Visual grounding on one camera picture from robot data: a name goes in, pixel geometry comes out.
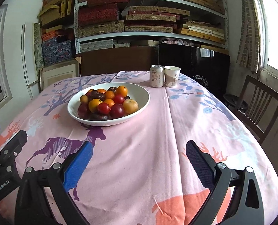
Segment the orange fruit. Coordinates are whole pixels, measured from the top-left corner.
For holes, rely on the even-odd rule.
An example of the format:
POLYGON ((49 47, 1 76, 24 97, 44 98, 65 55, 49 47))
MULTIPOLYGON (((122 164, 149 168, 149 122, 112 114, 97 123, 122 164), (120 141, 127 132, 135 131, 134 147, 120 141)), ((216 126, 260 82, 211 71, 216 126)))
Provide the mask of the orange fruit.
POLYGON ((122 97, 125 98, 128 95, 128 89, 127 89, 126 86, 121 85, 121 86, 116 88, 115 94, 116 95, 121 95, 122 97))

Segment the pale yellow melon fruit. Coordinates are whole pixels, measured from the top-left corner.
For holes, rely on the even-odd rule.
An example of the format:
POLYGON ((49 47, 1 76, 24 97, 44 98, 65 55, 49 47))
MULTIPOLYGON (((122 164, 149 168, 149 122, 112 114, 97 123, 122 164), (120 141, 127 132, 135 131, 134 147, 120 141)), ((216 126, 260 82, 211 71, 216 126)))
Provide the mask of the pale yellow melon fruit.
POLYGON ((133 99, 125 100, 122 106, 125 114, 132 114, 138 110, 138 103, 133 99))

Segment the dark wrinkled passion fruit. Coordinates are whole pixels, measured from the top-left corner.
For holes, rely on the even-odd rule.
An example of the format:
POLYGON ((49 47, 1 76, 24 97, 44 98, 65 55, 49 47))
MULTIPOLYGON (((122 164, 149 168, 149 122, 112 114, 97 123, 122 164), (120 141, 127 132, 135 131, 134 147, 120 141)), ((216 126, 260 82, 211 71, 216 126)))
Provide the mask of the dark wrinkled passion fruit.
POLYGON ((90 99, 99 99, 101 101, 104 101, 105 95, 104 93, 101 93, 99 91, 93 90, 90 92, 90 99))

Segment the white paper cup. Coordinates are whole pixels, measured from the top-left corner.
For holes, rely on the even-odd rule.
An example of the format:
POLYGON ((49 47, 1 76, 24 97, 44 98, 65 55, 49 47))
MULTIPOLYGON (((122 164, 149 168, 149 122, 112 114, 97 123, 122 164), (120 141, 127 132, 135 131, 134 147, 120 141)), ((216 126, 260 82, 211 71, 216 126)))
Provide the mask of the white paper cup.
POLYGON ((181 69, 175 66, 165 66, 165 86, 175 87, 179 79, 181 69))

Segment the dark red plum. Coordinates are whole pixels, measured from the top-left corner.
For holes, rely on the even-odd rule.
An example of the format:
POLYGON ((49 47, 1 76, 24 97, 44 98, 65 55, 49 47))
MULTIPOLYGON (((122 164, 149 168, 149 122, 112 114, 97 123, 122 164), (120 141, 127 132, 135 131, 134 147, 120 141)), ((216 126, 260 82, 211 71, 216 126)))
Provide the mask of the dark red plum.
POLYGON ((124 116, 124 108, 121 104, 114 104, 110 109, 110 117, 112 119, 121 118, 124 116))

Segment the red cherry tomato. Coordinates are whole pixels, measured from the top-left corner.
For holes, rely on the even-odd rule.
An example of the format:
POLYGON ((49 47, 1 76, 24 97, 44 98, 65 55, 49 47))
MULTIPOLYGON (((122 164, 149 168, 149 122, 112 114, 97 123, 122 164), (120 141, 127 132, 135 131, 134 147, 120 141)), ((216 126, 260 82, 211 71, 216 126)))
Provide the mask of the red cherry tomato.
POLYGON ((102 115, 108 115, 110 113, 111 106, 108 103, 102 102, 97 106, 98 113, 102 115))

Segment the pink beverage can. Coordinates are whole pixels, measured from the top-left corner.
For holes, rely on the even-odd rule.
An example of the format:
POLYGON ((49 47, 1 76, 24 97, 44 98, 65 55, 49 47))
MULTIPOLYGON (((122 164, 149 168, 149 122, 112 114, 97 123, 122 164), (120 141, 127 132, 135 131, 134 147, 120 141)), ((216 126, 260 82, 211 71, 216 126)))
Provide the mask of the pink beverage can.
POLYGON ((159 88, 164 86, 164 67, 161 65, 152 65, 150 67, 149 83, 151 87, 159 88))

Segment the small orange kumquat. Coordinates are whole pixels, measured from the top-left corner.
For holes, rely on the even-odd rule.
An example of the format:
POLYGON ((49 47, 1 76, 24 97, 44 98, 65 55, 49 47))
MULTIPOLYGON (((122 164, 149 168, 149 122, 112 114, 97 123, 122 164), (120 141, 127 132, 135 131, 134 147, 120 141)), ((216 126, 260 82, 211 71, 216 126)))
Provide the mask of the small orange kumquat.
POLYGON ((106 99, 104 100, 104 103, 108 104, 110 107, 112 107, 115 104, 115 102, 112 99, 106 99))

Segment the dark purple round fruit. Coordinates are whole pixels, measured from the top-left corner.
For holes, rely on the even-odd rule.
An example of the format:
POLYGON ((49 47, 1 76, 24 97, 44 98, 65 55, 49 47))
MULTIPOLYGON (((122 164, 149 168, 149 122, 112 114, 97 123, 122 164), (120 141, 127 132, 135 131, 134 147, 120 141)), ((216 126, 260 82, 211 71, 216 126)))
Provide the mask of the dark purple round fruit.
POLYGON ((106 120, 110 120, 110 116, 108 114, 92 113, 90 115, 89 120, 91 120, 91 121, 106 121, 106 120))

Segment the pink deer-print tablecloth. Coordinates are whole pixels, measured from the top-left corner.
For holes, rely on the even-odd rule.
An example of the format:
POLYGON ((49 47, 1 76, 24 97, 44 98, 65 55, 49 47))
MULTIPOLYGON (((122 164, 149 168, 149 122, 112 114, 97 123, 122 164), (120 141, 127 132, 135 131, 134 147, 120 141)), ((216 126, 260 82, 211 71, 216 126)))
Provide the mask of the pink deer-print tablecloth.
POLYGON ((91 224, 188 224, 209 194, 186 156, 189 140, 231 169, 252 167, 265 224, 278 215, 278 177, 257 140, 223 103, 184 75, 176 88, 150 87, 148 72, 64 79, 14 118, 0 135, 0 151, 19 130, 28 135, 16 158, 19 174, 28 166, 47 169, 85 140, 93 143, 93 157, 71 192, 91 224), (70 117, 71 97, 108 82, 143 86, 149 105, 111 127, 87 127, 70 117))

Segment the white framed board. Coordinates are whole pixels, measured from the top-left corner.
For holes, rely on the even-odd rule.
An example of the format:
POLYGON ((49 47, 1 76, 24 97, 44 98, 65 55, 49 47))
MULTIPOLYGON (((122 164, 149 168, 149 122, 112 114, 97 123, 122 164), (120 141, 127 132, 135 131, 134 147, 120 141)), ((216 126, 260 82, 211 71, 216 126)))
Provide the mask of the white framed board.
POLYGON ((35 60, 35 24, 25 22, 21 30, 21 56, 24 81, 30 99, 33 100, 40 92, 38 69, 35 60))

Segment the white oval plate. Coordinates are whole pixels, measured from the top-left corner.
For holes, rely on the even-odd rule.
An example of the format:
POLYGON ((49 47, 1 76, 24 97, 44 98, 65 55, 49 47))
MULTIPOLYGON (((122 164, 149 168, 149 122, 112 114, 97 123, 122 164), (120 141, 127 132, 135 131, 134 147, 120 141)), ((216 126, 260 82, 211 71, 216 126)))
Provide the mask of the white oval plate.
POLYGON ((68 102, 69 115, 84 125, 108 127, 131 120, 150 102, 149 92, 133 83, 103 83, 76 93, 68 102))

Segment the dark wooden chair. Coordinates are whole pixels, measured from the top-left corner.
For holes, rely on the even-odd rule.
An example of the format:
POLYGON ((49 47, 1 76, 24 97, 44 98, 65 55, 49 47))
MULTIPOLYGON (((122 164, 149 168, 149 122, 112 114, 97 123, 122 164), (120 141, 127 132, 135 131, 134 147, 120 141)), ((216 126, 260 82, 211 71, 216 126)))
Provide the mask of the dark wooden chair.
POLYGON ((265 130, 259 127, 259 122, 264 116, 269 104, 272 100, 278 102, 278 92, 262 83, 258 79, 248 75, 244 81, 239 99, 234 108, 234 114, 239 120, 245 123, 259 138, 258 143, 261 145, 269 132, 271 131, 276 119, 278 117, 278 104, 273 112, 272 118, 268 123, 265 130), (251 98, 250 105, 246 112, 240 110, 241 103, 243 103, 243 97, 246 93, 248 85, 254 86, 254 92, 251 98))

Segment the yellow-orange citrus fruit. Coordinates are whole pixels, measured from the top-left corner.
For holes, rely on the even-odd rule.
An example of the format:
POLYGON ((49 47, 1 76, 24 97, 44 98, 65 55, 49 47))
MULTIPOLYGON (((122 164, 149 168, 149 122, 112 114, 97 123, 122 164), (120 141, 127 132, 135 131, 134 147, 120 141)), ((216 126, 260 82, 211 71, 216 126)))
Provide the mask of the yellow-orange citrus fruit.
POLYGON ((91 113, 95 113, 97 111, 98 106, 103 103, 100 99, 92 99, 89 101, 88 106, 91 113))

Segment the large orange mandarin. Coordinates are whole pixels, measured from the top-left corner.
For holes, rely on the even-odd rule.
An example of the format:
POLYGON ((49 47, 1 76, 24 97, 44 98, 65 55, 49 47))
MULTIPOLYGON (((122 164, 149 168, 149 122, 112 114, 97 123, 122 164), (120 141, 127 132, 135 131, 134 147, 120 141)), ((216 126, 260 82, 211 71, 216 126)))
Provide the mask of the large orange mandarin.
POLYGON ((106 99, 113 99, 115 97, 115 92, 114 91, 112 91, 112 90, 109 90, 109 91, 106 91, 105 93, 104 93, 104 99, 106 100, 106 99))

